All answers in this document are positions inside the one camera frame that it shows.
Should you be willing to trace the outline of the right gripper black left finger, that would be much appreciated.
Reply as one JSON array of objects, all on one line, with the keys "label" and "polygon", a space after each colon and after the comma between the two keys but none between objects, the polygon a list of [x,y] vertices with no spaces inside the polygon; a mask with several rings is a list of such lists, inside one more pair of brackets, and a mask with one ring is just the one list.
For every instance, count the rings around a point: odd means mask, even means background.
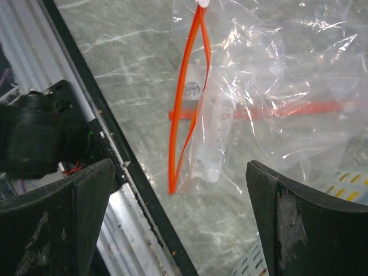
[{"label": "right gripper black left finger", "polygon": [[87,275],[113,192],[104,159],[1,201],[1,275]]}]

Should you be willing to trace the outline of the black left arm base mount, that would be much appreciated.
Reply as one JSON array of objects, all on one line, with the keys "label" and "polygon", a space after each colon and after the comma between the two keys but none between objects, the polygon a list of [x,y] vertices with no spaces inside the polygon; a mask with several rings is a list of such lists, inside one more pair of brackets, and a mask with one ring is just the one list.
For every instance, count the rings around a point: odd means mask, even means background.
[{"label": "black left arm base mount", "polygon": [[1,102],[1,172],[13,179],[40,179],[60,162],[84,161],[94,145],[71,84],[31,91]]}]

